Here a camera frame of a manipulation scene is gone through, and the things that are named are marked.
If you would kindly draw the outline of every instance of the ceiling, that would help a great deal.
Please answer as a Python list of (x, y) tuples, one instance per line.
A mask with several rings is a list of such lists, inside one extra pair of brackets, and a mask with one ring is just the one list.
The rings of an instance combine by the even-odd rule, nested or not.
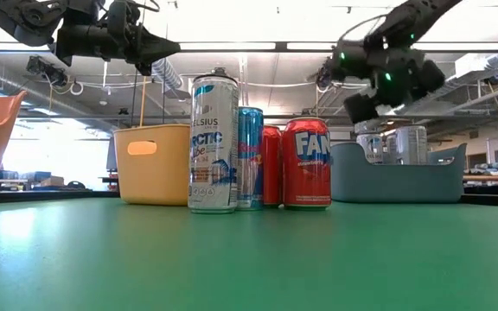
[[(162, 5), (162, 13), (151, 15), (145, 26), (154, 34), (168, 36), (175, 41), (336, 41), (337, 36), (357, 22), (383, 14), (389, 9), (367, 8), (386, 7), (401, 3), (402, 1), (305, 1), (298, 6), (288, 1), (276, 2), (238, 2), (212, 0), (201, 2), (194, 0), (178, 0), (178, 10), (168, 7), (166, 2)], [(484, 8), (484, 5), (498, 4), (497, 1), (463, 1), (425, 36), (425, 41), (489, 41), (498, 40), (498, 8)], [(215, 6), (222, 9), (220, 18), (209, 18), (206, 12), (212, 11)], [(348, 6), (353, 6), (352, 13), (348, 14)], [(365, 25), (357, 29), (353, 39), (362, 37), (373, 24)], [(12, 37), (0, 29), (0, 41), (14, 41)], [(27, 86), (33, 86), (36, 90), (42, 90), (47, 95), (50, 88), (47, 81), (42, 77), (33, 76), (25, 69), (31, 55), (40, 55), (44, 60), (64, 68), (70, 76), (71, 81), (86, 83), (83, 93), (75, 96), (70, 92), (63, 95), (65, 101), (73, 101), (75, 104), (86, 107), (86, 111), (92, 115), (117, 115), (121, 108), (127, 108), (129, 113), (138, 116), (144, 101), (144, 115), (156, 117), (161, 115), (188, 115), (191, 111), (189, 100), (181, 101), (163, 96), (163, 87), (159, 79), (147, 79), (145, 98), (142, 97), (144, 77), (137, 76), (135, 68), (122, 60), (113, 60), (107, 65), (107, 75), (104, 81), (105, 63), (100, 59), (74, 57), (73, 65), (65, 67), (50, 53), (5, 53), (0, 52), (0, 73), (13, 73), (24, 79)], [(308, 84), (307, 78), (316, 72), (324, 62), (328, 54), (277, 54), (277, 53), (245, 53), (247, 59), (247, 82), (249, 85), (249, 105), (257, 106), (268, 115), (277, 114), (300, 114), (305, 108), (318, 105), (318, 111), (323, 115), (338, 114), (346, 116), (342, 107), (342, 101), (356, 90), (342, 90), (341, 88), (330, 88), (326, 93), (316, 91), (316, 87)], [(182, 76), (183, 89), (188, 90), (189, 80), (195, 75), (209, 73), (215, 67), (224, 67), (228, 74), (239, 78), (239, 53), (186, 53), (174, 54), (168, 58), (176, 73)], [(447, 77), (455, 73), (455, 60), (463, 54), (427, 54), (428, 59), (434, 60)], [(346, 82), (355, 84), (366, 84), (366, 81), (348, 79)], [(473, 87), (475, 81), (470, 81), (469, 86), (461, 86), (437, 101), (448, 102), (452, 105), (461, 104), (468, 100), (477, 98), (477, 88)], [(483, 94), (488, 92), (483, 87)], [(493, 103), (478, 105), (476, 108), (493, 109)], [(34, 107), (49, 107), (46, 102), (36, 101)], [(39, 115), (39, 112), (25, 109), (23, 115)], [(434, 114), (443, 114), (442, 111), (434, 111)], [(187, 119), (168, 119), (166, 122), (184, 122)], [(284, 124), (286, 120), (267, 120), (272, 124)], [(145, 124), (159, 124), (161, 120), (156, 118), (146, 119)], [(331, 124), (350, 125), (348, 118), (332, 120)], [(121, 126), (129, 125), (125, 120)], [(436, 122), (435, 130), (447, 130), (458, 126), (443, 122)]]

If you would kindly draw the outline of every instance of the table surface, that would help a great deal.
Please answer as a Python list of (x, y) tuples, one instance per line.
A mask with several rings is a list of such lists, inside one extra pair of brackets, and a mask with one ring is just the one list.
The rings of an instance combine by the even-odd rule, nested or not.
[(498, 206), (0, 204), (0, 310), (498, 310)]

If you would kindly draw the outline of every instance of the blue can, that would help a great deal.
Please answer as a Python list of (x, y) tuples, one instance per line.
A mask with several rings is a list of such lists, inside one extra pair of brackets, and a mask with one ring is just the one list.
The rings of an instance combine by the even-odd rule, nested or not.
[(238, 126), (238, 209), (260, 210), (264, 208), (263, 111), (240, 107)]

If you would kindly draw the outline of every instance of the gray basket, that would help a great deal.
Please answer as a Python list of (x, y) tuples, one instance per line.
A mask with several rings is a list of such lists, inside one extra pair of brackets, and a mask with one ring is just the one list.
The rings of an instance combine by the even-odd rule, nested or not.
[[(428, 154), (430, 165), (370, 164), (357, 143), (331, 149), (332, 199), (358, 203), (454, 203), (463, 194), (466, 144)], [(439, 160), (452, 158), (449, 164)]]

